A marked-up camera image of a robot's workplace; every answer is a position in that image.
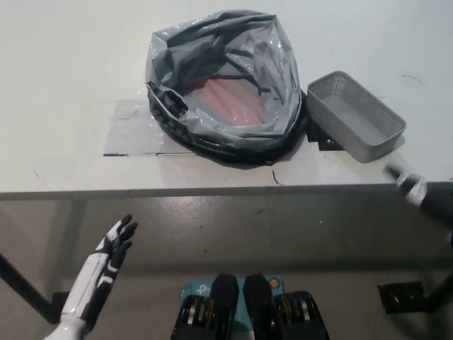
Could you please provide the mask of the dark right robot hand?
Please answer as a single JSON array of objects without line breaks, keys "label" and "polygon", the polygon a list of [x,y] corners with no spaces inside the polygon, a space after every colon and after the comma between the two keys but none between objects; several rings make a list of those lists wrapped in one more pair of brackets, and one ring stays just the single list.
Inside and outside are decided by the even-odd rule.
[{"label": "dark right robot hand", "polygon": [[452,229],[452,190],[438,188],[419,175],[388,164],[384,172],[395,182],[405,199],[422,213]]}]

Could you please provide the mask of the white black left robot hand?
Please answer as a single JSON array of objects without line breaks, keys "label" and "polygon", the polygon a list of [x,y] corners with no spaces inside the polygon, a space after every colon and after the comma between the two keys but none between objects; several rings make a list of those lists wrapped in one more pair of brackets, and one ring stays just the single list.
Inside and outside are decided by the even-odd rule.
[{"label": "white black left robot hand", "polygon": [[86,259],[69,292],[61,317],[74,317],[93,327],[113,284],[138,224],[128,214],[116,222]]}]

